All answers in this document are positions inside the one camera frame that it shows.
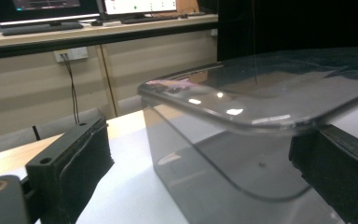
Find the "black cable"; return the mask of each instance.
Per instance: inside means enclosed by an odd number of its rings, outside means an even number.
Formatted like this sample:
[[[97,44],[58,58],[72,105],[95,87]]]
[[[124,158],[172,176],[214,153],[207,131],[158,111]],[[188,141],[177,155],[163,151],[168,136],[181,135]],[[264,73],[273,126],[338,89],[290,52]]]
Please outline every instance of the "black cable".
[[[75,84],[74,84],[74,76],[73,76],[73,73],[72,73],[72,67],[71,67],[71,64],[69,62],[68,55],[66,53],[62,54],[61,57],[62,57],[63,61],[65,62],[66,69],[68,70],[69,76],[71,78],[72,102],[73,102],[75,124],[79,124],[80,119],[79,119],[79,111],[78,111],[78,105],[77,105],[77,95],[76,95],[76,89],[75,89]]]
[[[258,71],[257,71],[257,55],[256,55],[256,36],[255,36],[255,0],[252,0],[252,22],[253,22],[253,55],[255,59],[255,85],[258,86]]]
[[[40,141],[40,135],[39,132],[36,129],[36,126],[32,126],[32,129],[34,130],[34,136],[36,137],[36,141]]]

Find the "plastic lid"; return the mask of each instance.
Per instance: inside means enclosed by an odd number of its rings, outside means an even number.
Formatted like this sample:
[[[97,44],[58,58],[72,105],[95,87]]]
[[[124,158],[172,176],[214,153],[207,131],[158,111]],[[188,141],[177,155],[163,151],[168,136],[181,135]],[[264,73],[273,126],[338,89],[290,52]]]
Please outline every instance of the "plastic lid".
[[[358,105],[358,48],[247,56],[151,80],[138,92],[237,133],[299,133]]]

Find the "keyboard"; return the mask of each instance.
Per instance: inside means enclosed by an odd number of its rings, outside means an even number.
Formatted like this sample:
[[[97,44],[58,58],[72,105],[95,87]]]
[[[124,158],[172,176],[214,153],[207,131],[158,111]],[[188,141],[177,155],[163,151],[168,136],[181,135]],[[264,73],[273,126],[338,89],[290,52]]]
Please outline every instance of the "keyboard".
[[[29,35],[38,34],[53,31],[66,31],[74,29],[82,29],[83,25],[78,22],[63,22],[62,25],[50,26],[50,25],[34,25],[34,26],[23,26],[15,28],[3,29],[2,35]]]
[[[136,19],[124,19],[121,20],[122,24],[135,24],[135,23],[142,23],[142,22],[151,22],[151,21],[171,21],[177,20],[177,16],[158,16],[158,17],[143,17],[143,18],[136,18]]]

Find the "computer monitor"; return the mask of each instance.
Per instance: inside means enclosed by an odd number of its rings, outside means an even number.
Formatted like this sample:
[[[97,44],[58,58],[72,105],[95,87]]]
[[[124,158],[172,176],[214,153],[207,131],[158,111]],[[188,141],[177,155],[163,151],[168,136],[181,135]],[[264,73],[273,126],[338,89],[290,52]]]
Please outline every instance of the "computer monitor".
[[[47,30],[27,27],[26,34],[78,29],[78,22],[100,16],[96,0],[0,0],[0,27],[48,24]]]
[[[103,8],[113,17],[175,12],[176,0],[103,0]]]

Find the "table surface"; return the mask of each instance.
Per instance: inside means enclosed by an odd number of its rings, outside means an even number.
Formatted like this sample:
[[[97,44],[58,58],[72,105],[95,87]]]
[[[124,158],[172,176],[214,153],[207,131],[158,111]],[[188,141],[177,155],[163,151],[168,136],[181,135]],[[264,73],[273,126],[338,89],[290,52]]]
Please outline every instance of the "table surface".
[[[188,19],[178,19],[171,21],[154,21],[135,24],[121,24],[119,21],[107,22],[104,26],[90,26],[85,24],[83,29],[70,31],[47,32],[31,35],[12,35],[3,36],[0,34],[0,47],[7,45],[29,44],[31,42],[43,42],[57,39],[82,38],[96,35],[111,35],[130,33],[135,31],[153,30],[166,27],[186,26],[217,21],[217,15],[205,15],[190,17]]]
[[[167,113],[178,116],[176,111]],[[153,170],[143,111],[107,123],[115,164],[98,184],[77,223],[187,223]],[[24,165],[58,137],[0,152],[0,175],[24,178]]]

